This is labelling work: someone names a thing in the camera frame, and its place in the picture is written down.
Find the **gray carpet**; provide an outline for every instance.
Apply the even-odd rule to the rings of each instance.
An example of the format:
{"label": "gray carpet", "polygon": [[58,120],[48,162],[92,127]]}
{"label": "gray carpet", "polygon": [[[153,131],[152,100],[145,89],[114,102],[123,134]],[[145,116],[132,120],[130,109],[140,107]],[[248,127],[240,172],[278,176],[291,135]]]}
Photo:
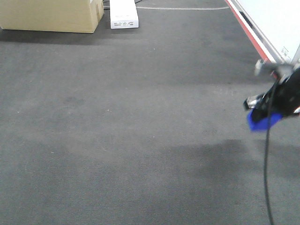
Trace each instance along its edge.
{"label": "gray carpet", "polygon": [[[223,7],[223,0],[145,0]],[[265,225],[266,91],[230,9],[138,10],[140,28],[0,30],[0,224]],[[276,224],[300,224],[299,119],[270,141]]]}

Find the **robotic arm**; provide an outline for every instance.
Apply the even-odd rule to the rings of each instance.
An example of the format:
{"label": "robotic arm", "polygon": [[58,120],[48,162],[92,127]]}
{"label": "robotic arm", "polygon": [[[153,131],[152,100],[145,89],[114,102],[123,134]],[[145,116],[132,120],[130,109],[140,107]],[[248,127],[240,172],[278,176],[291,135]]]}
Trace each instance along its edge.
{"label": "robotic arm", "polygon": [[300,68],[292,64],[259,60],[255,66],[255,75],[266,72],[275,77],[274,85],[266,93],[248,97],[244,102],[245,109],[251,110],[247,120],[252,131],[267,130],[270,103],[271,126],[282,118],[300,113]]}

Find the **blue object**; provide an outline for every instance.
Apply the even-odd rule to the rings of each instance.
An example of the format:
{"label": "blue object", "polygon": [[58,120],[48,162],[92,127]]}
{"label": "blue object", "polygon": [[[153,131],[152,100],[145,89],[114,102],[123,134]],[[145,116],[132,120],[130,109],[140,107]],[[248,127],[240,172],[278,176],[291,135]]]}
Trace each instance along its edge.
{"label": "blue object", "polygon": [[[253,122],[251,119],[253,110],[248,114],[247,121],[251,131],[253,132],[263,132],[268,130],[268,118],[264,118],[259,122]],[[271,114],[271,126],[274,126],[278,121],[282,119],[282,115],[279,113],[272,113]]]}

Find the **black cable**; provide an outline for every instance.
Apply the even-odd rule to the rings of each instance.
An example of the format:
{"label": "black cable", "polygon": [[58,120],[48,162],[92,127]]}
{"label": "black cable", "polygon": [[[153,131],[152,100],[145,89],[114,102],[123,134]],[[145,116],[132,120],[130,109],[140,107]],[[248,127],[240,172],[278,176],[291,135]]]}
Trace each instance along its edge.
{"label": "black cable", "polygon": [[269,143],[270,143],[270,128],[271,128],[271,108],[272,102],[274,98],[275,89],[278,86],[279,81],[276,81],[272,87],[271,96],[269,98],[269,105],[268,105],[268,130],[266,135],[266,144],[265,144],[265,152],[264,152],[264,167],[263,167],[263,183],[264,183],[264,192],[268,210],[268,216],[270,225],[274,225],[274,220],[271,211],[270,205],[270,198],[269,198],[269,191],[268,191],[268,155],[269,155]]}

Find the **white box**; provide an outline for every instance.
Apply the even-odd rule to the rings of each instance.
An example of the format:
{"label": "white box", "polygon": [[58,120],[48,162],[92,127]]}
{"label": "white box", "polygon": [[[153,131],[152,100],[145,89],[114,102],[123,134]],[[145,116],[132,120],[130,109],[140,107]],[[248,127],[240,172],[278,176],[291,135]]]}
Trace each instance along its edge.
{"label": "white box", "polygon": [[103,13],[102,0],[0,0],[0,27],[93,33]]}
{"label": "white box", "polygon": [[111,29],[138,28],[135,0],[110,0]]}

